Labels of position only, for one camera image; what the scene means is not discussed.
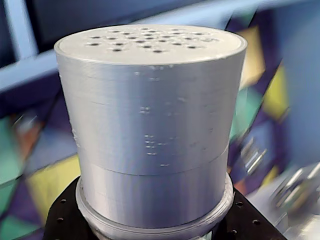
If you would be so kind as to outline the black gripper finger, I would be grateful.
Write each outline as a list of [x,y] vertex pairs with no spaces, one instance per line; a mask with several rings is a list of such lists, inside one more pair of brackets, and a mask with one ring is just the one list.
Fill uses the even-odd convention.
[[76,186],[73,180],[49,208],[44,227],[45,240],[97,240],[76,203]]
[[233,204],[212,231],[213,240],[286,240],[239,191],[234,194]]

